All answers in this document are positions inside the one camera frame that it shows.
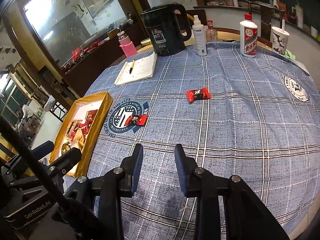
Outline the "dark red snack pack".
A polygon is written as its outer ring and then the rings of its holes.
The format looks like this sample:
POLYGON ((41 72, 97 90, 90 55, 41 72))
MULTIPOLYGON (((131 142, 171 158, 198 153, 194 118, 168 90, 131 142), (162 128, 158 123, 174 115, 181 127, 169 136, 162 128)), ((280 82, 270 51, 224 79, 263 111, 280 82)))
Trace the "dark red snack pack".
POLYGON ((85 115, 84 123, 82 123, 80 120, 73 120, 71 122, 70 128, 68 130, 68 133, 70 134, 69 137, 71 140, 75 138, 77 131, 80 129, 83 140, 86 141, 86 136, 89 133, 89 129, 93 124, 93 120, 95 119, 97 112, 98 112, 97 109, 87 111, 85 115))

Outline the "gold cardboard tray box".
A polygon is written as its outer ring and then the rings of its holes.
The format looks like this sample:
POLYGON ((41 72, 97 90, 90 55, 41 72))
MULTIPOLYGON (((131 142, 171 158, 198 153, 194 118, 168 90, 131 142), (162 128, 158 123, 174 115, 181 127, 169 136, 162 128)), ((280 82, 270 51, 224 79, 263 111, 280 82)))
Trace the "gold cardboard tray box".
POLYGON ((100 92, 75 100, 56 136, 49 163, 52 164, 71 148, 78 148, 81 152, 81 160, 67 172, 67 175, 73 178, 86 175, 112 101, 112 96, 108 92, 100 92))

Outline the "blue plaid tablecloth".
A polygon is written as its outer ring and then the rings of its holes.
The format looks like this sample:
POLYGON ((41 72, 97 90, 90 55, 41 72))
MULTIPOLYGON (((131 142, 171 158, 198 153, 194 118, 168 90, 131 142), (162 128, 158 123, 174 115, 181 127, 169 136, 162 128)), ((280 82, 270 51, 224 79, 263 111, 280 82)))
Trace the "blue plaid tablecloth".
POLYGON ((174 149, 181 144, 199 167, 239 175, 290 238, 319 207, 319 91, 310 75, 263 49, 241 55, 234 42, 194 46, 159 57, 153 77, 122 86, 121 64, 105 69, 86 95, 113 99, 87 175, 104 175, 144 148, 137 192, 121 201, 125 239, 192 239, 196 201, 183 196, 174 149), (186 92, 206 87, 210 99, 189 102, 186 92), (144 126, 125 126, 148 115, 144 126))

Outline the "small red black candy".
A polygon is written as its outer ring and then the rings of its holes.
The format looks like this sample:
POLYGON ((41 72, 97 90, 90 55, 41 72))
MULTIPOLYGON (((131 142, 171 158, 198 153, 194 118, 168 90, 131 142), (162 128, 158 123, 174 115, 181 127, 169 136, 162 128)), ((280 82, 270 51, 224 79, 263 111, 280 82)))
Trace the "small red black candy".
POLYGON ((189 102, 210 99, 210 93, 206 87, 198 90, 188 90, 186 94, 189 102))

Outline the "white notebook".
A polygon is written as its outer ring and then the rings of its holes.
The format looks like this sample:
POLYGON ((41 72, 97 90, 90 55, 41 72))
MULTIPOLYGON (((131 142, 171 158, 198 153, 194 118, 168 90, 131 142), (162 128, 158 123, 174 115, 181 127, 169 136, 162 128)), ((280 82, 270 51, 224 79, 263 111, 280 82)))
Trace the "white notebook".
POLYGON ((114 85, 116 86, 124 85, 127 83, 153 77, 156 61, 157 61, 157 54, 155 53, 152 53, 147 57, 143 57, 141 59, 135 60, 135 65, 133 67, 133 71, 131 74, 129 73, 129 70, 130 70, 132 61, 125 62, 125 64, 121 68, 114 82, 114 85))

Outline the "black yellow pen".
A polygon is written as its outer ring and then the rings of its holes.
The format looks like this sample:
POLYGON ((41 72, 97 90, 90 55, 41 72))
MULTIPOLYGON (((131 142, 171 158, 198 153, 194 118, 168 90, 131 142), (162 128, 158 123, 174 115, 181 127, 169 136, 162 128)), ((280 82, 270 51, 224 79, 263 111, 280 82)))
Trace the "black yellow pen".
POLYGON ((129 73, 130 73, 130 74, 131 74, 132 71, 133 71, 134 65, 135 65, 135 60, 133 60, 133 61, 131 62, 131 67, 130 67, 130 70, 129 70, 129 73))

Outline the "pink sleeved bottle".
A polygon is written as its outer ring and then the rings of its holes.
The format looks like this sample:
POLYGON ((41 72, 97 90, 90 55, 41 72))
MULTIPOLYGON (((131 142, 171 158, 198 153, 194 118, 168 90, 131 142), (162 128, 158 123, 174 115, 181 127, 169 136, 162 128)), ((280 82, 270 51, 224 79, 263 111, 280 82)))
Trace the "pink sleeved bottle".
POLYGON ((126 57, 131 57, 137 54, 135 45, 124 31, 117 33, 117 37, 120 43, 120 48, 123 50, 126 57))

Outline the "black electric kettle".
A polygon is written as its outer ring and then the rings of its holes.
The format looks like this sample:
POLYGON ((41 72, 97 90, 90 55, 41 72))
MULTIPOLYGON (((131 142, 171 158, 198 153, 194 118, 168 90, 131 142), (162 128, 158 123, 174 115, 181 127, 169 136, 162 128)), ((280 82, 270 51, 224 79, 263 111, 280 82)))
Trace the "black electric kettle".
POLYGON ((153 49, 159 56, 170 56, 185 49, 192 32, 185 7, 179 3, 159 5, 142 13, 142 20, 153 49))

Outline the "small clear glass jar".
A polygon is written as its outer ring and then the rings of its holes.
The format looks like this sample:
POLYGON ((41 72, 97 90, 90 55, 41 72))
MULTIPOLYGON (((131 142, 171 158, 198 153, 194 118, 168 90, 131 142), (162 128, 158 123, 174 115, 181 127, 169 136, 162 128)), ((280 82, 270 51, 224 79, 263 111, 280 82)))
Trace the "small clear glass jar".
POLYGON ((207 20, 206 37, 207 42, 216 42, 218 40, 217 31, 214 29, 212 20, 207 20))

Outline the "white patterned paper cup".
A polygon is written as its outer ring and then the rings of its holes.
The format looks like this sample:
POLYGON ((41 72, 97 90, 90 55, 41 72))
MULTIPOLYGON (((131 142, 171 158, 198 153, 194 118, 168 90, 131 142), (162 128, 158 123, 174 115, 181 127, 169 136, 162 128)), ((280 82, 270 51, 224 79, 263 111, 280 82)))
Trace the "white patterned paper cup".
POLYGON ((290 34, 278 27, 271 27, 272 47, 277 53, 284 55, 290 34))

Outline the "white spray bottle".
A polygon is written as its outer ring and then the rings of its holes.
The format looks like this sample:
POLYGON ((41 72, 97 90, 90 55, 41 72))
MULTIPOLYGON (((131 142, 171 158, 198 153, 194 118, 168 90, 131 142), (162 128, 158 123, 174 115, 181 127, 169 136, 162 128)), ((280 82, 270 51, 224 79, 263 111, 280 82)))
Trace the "white spray bottle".
POLYGON ((206 47, 206 32, 204 25, 201 23, 199 17, 194 15, 193 33, 195 38, 195 44, 197 53, 200 56, 206 56, 208 54, 206 47))

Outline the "wooden chair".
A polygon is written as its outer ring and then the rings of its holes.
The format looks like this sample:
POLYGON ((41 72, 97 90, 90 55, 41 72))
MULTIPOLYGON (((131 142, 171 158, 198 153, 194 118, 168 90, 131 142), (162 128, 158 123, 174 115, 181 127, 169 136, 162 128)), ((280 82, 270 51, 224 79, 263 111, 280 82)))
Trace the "wooden chair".
POLYGON ((258 2, 258 1, 249 1, 245 0, 245 2, 248 4, 249 14, 252 14, 252 5, 258 5, 260 7, 260 18, 261 18, 261 38, 265 40, 271 39, 271 18, 272 14, 274 12, 279 13, 279 22, 280 22, 280 28, 284 26, 283 23, 283 16, 285 14, 284 9, 279 9, 273 5, 258 2))

